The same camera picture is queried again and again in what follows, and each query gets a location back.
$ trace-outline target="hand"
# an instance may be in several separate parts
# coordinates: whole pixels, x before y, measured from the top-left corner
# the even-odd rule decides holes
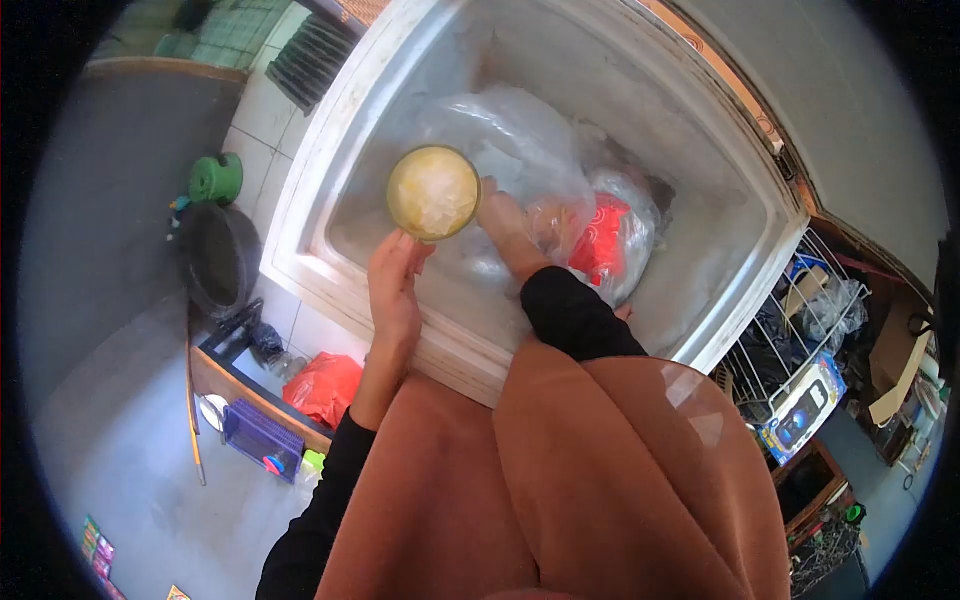
[[[477,208],[477,223],[490,236],[494,244],[506,242],[519,236],[529,239],[527,220],[523,210],[506,192],[497,190],[496,179],[484,177],[480,181],[480,207]]]
[[[520,285],[534,273],[550,266],[550,261],[530,241],[528,219],[516,200],[497,191],[496,180],[484,177],[480,182],[482,199],[477,222],[490,236],[500,258]]]
[[[414,294],[414,278],[436,250],[397,229],[370,259],[367,282],[373,315],[373,345],[409,358],[420,340],[423,316]]]

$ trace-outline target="cardboard box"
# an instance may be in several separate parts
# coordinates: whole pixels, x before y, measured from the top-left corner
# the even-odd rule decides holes
[[[926,302],[908,286],[901,286],[890,305],[890,313],[870,352],[871,379],[877,399],[870,405],[870,418],[876,425],[890,420],[910,392],[910,385],[924,357],[927,331],[919,338],[909,329],[910,316],[930,311]]]

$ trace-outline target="freezer lid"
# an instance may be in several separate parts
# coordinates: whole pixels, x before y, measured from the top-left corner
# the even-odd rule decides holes
[[[948,226],[940,169],[904,77],[853,9],[839,0],[665,4],[754,87],[825,216],[892,255],[929,297]]]

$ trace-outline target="green plastic object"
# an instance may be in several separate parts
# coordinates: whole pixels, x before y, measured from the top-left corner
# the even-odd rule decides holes
[[[325,454],[314,452],[313,450],[307,450],[303,453],[303,460],[313,465],[318,473],[324,472],[324,461],[326,460]]]
[[[194,163],[190,173],[190,200],[226,206],[237,199],[242,186],[243,163],[240,162],[240,156],[233,152],[204,156]]]

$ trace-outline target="green cap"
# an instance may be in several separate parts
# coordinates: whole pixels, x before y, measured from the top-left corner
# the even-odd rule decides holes
[[[313,468],[315,468],[317,472],[324,471],[324,461],[326,460],[325,454],[314,452],[313,450],[307,450],[303,453],[303,460],[313,465]]]

